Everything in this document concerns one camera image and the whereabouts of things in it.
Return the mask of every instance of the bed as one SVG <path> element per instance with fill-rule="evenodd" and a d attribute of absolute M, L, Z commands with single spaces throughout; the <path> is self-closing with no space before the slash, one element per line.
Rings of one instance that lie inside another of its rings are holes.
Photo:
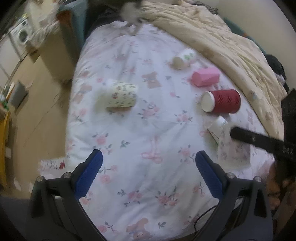
<path fill-rule="evenodd" d="M 67 156 L 43 160 L 40 167 L 46 178 L 58 177 L 93 149 L 102 151 L 103 166 L 80 203 L 108 240 L 183 237 L 218 203 L 194 162 L 200 150 L 217 160 L 218 145 L 207 127 L 218 115 L 201 109 L 204 91 L 238 90 L 239 112 L 222 116 L 282 138 L 277 114 L 285 92 L 252 41 L 232 35 L 205 7 L 182 1 L 178 6 L 145 2 L 143 17 L 149 22 L 136 36 L 128 34 L 126 23 L 115 21 L 87 38 L 73 78 Z M 174 70 L 172 58 L 188 45 L 199 51 L 197 62 Z M 212 66 L 222 72 L 218 84 L 190 84 L 194 70 Z M 135 107 L 104 107 L 100 96 L 113 80 L 138 87 Z M 239 178 L 265 178 L 272 162 L 271 155 L 251 147 L 251 166 L 227 171 Z"/>

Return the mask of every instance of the wooden floor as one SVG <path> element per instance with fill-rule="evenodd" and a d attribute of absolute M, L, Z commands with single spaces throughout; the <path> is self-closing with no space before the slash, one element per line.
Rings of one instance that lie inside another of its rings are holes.
<path fill-rule="evenodd" d="M 38 163 L 65 155 L 65 129 L 71 83 L 61 85 L 54 80 L 38 58 L 35 63 L 27 56 L 15 72 L 12 81 L 21 81 L 28 89 L 20 107 L 10 107 L 12 126 L 8 146 L 12 158 L 6 159 L 8 188 L 2 195 L 28 198 L 30 182 L 38 176 Z M 16 190 L 13 180 L 20 183 Z"/>

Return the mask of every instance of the pink box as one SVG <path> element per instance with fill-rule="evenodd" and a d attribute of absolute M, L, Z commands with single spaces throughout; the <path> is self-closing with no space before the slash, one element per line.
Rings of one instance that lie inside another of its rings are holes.
<path fill-rule="evenodd" d="M 202 87 L 217 84 L 220 79 L 220 70 L 216 67 L 195 71 L 191 77 L 192 84 Z"/>

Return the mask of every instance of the pink flower pattern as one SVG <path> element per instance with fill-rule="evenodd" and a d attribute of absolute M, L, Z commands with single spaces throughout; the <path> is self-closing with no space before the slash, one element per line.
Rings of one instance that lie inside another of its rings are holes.
<path fill-rule="evenodd" d="M 107 169 L 105 166 L 103 167 L 103 170 L 99 170 L 99 173 L 102 173 L 104 172 L 103 175 L 101 175 L 99 177 L 101 183 L 104 183 L 104 184 L 108 184 L 111 182 L 111 177 L 109 175 L 106 174 L 106 171 L 112 171 L 112 172 L 116 172 L 117 171 L 117 166 L 116 165 L 113 165 L 111 166 L 109 169 Z"/>
<path fill-rule="evenodd" d="M 189 121 L 192 122 L 192 119 L 193 119 L 193 117 L 189 117 L 187 115 L 187 111 L 185 110 L 182 111 L 182 114 L 178 114 L 178 115 L 175 114 L 175 116 L 177 117 L 176 119 L 177 122 L 180 122 L 180 125 L 182 125 L 183 123 L 187 123 Z"/>
<path fill-rule="evenodd" d="M 106 139 L 109 136 L 109 133 L 99 135 L 96 133 L 95 135 L 92 136 L 92 138 L 95 138 L 96 144 L 93 146 L 93 149 L 98 149 L 100 150 L 103 154 L 111 154 L 113 149 L 112 149 L 112 144 L 109 144 L 108 146 L 105 146 L 106 144 Z"/>
<path fill-rule="evenodd" d="M 84 70 L 82 71 L 79 75 L 78 78 L 86 78 L 89 75 L 89 71 L 88 70 Z"/>
<path fill-rule="evenodd" d="M 100 181 L 101 183 L 108 184 L 111 182 L 111 178 L 109 175 L 103 174 L 102 176 L 100 176 Z"/>
<path fill-rule="evenodd" d="M 196 185 L 192 192 L 194 193 L 198 193 L 200 191 L 200 197 L 204 197 L 205 196 L 205 193 L 202 191 L 202 189 L 204 188 L 204 186 L 201 185 L 201 182 L 199 183 L 199 185 Z"/>
<path fill-rule="evenodd" d="M 171 96 L 171 97 L 180 98 L 180 96 L 179 96 L 179 95 L 176 95 L 176 93 L 175 93 L 174 91 L 171 91 L 171 92 L 170 92 L 170 96 Z"/>
<path fill-rule="evenodd" d="M 93 192 L 88 191 L 85 197 L 80 198 L 79 201 L 82 202 L 83 205 L 88 205 L 90 203 L 92 196 L 93 196 Z"/>
<path fill-rule="evenodd" d="M 83 108 L 78 112 L 78 115 L 76 114 L 76 112 L 74 111 L 72 113 L 72 116 L 74 118 L 75 121 L 79 121 L 79 122 L 83 122 L 82 117 L 85 116 L 85 114 L 87 113 L 87 109 Z"/>
<path fill-rule="evenodd" d="M 183 158 L 180 160 L 180 162 L 189 162 L 189 159 L 191 159 L 193 162 L 195 162 L 194 155 L 195 153 L 192 153 L 190 151 L 191 145 L 188 145 L 187 148 L 181 147 L 180 150 L 178 151 L 179 154 L 183 156 Z"/>
<path fill-rule="evenodd" d="M 90 91 L 92 91 L 91 85 L 87 85 L 86 83 L 81 84 L 79 91 L 76 93 L 76 95 L 74 95 L 72 101 L 77 104 L 80 104 L 81 101 L 83 100 L 84 94 Z"/>
<path fill-rule="evenodd" d="M 195 221 L 196 221 L 198 218 L 199 218 L 199 214 L 197 214 L 197 216 L 195 216 L 195 217 L 193 217 L 193 218 L 192 218 L 191 216 L 189 216 L 189 217 L 186 219 L 186 221 L 183 222 L 183 225 L 184 225 L 184 226 L 187 226 L 187 227 L 186 227 L 186 228 L 183 228 L 182 230 L 187 229 L 187 228 L 189 227 L 188 224 L 190 224 L 190 223 L 194 224 Z"/>
<path fill-rule="evenodd" d="M 132 191 L 127 194 L 123 189 L 121 189 L 121 191 L 118 192 L 117 195 L 121 195 L 121 196 L 127 195 L 128 202 L 125 202 L 123 204 L 125 207 L 127 207 L 130 203 L 134 203 L 134 202 L 137 202 L 138 204 L 140 204 L 140 199 L 143 197 L 143 195 L 140 193 L 140 190 Z"/>
<path fill-rule="evenodd" d="M 173 207 L 177 204 L 178 197 L 180 196 L 180 194 L 176 193 L 176 191 L 177 191 L 177 187 L 174 188 L 171 195 L 167 195 L 167 192 L 165 192 L 162 196 L 161 196 L 161 192 L 158 191 L 158 196 L 155 196 L 155 197 L 158 199 L 159 204 L 163 206 Z"/>
<path fill-rule="evenodd" d="M 157 112 L 159 112 L 160 108 L 154 102 L 148 103 L 146 100 L 143 101 L 147 104 L 147 107 L 142 108 L 142 113 L 138 113 L 138 115 L 141 115 L 141 119 L 148 119 L 152 116 L 158 117 Z"/>
<path fill-rule="evenodd" d="M 135 71 L 136 71 L 136 67 L 132 67 L 129 69 L 130 74 L 135 74 Z"/>
<path fill-rule="evenodd" d="M 75 144 L 73 143 L 73 139 L 69 139 L 68 142 L 66 143 L 66 152 L 69 152 L 73 149 Z"/>
<path fill-rule="evenodd" d="M 116 229 L 113 229 L 114 225 L 109 225 L 106 221 L 104 223 L 105 225 L 99 225 L 97 226 L 97 229 L 100 231 L 100 233 L 105 233 L 108 230 L 112 230 L 112 233 L 118 234 L 119 232 Z"/>

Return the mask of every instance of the white paper cup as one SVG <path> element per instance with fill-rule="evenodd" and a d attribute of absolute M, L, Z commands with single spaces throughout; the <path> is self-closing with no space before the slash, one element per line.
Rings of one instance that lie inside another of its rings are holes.
<path fill-rule="evenodd" d="M 113 82 L 107 87 L 106 107 L 133 107 L 136 104 L 138 88 L 134 84 Z"/>
<path fill-rule="evenodd" d="M 202 106 L 203 111 L 205 112 L 212 112 L 215 108 L 215 97 L 214 95 L 206 91 L 202 94 L 202 97 L 200 98 L 200 104 Z"/>
<path fill-rule="evenodd" d="M 209 127 L 208 130 L 215 139 L 215 141 L 219 144 L 219 139 L 222 132 L 222 127 L 227 124 L 227 121 L 219 116 Z"/>
<path fill-rule="evenodd" d="M 186 48 L 173 58 L 173 66 L 175 69 L 185 69 L 196 61 L 196 56 L 195 50 Z"/>

